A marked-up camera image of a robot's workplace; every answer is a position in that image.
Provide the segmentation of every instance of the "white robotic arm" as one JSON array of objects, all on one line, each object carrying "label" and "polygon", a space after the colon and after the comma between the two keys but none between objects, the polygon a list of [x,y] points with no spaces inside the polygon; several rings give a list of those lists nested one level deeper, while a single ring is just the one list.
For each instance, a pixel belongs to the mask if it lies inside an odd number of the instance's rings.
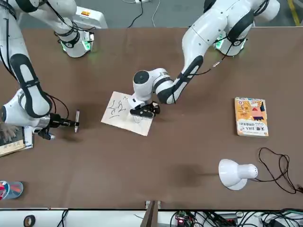
[{"label": "white robotic arm", "polygon": [[254,22],[255,10],[262,4],[266,7],[262,13],[267,18],[274,18],[279,11],[277,0],[210,0],[206,3],[210,5],[205,13],[183,36],[185,63],[178,77],[173,81],[165,69],[142,70],[135,74],[134,94],[128,99],[132,115],[152,118],[160,113],[158,104],[151,102],[153,92],[161,103],[175,103],[187,84],[197,75],[207,49],[224,31],[227,36],[225,46],[220,51],[225,56],[238,54]]},{"label": "white robotic arm", "polygon": [[69,19],[76,11],[77,5],[74,0],[48,0],[29,15],[49,25],[59,37],[67,54],[79,58],[91,50],[87,48],[86,42],[92,43],[94,36]]},{"label": "white robotic arm", "polygon": [[20,84],[15,96],[1,108],[0,118],[7,124],[31,126],[34,133],[50,140],[54,136],[48,133],[49,128],[79,123],[50,113],[52,102],[42,90],[28,56],[15,10],[30,12],[38,7],[38,0],[0,0],[0,59]]},{"label": "white robotic arm", "polygon": [[[19,95],[18,104],[30,117],[43,117],[50,112],[52,102],[40,86],[14,14],[9,13],[5,7],[0,7],[0,15],[3,17],[0,18],[1,58],[20,84],[21,90],[16,94]],[[18,109],[11,111],[12,108],[14,108],[12,101],[3,107],[8,123],[11,123],[9,121],[13,121],[14,115],[17,115],[15,111]]]}]

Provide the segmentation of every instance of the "lamp shade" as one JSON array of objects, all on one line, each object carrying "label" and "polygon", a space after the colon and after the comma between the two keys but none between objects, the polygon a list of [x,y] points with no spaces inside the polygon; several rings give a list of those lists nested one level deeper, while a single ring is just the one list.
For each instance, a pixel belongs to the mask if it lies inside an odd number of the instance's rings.
[{"label": "lamp shade", "polygon": [[258,169],[253,164],[239,165],[235,161],[222,159],[219,163],[219,176],[225,187],[240,190],[246,185],[247,179],[258,176]]}]

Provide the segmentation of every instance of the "gray floor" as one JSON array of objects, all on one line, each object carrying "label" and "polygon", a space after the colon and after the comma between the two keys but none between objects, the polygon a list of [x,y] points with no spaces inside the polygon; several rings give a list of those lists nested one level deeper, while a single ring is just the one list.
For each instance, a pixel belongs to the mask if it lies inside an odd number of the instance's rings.
[{"label": "gray floor", "polygon": [[[295,26],[287,0],[279,0],[281,9],[278,16],[269,23],[257,26]],[[132,20],[141,13],[139,4],[127,4],[121,0],[76,0],[77,5],[102,12],[109,28],[128,27]],[[134,27],[151,27],[151,17],[159,0],[143,4],[143,15],[136,20]],[[204,0],[162,0],[155,16],[155,24],[159,27],[190,26],[203,13]],[[296,7],[300,19],[303,11]],[[21,20],[22,28],[46,27],[42,22],[25,15]]]}]

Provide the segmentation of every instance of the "tape roll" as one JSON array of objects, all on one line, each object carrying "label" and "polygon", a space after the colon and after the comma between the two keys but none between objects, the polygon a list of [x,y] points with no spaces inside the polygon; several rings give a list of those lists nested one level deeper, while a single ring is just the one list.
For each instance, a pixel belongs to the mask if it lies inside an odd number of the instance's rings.
[{"label": "tape roll", "polygon": [[23,225],[24,227],[32,227],[36,222],[36,218],[34,215],[28,215],[24,218]]}]

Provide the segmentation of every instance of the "yellow book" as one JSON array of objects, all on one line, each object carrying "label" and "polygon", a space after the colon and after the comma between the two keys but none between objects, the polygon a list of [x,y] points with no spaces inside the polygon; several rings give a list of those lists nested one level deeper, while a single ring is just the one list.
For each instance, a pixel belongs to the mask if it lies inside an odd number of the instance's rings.
[{"label": "yellow book", "polygon": [[268,137],[264,99],[236,97],[235,111],[239,136]]}]

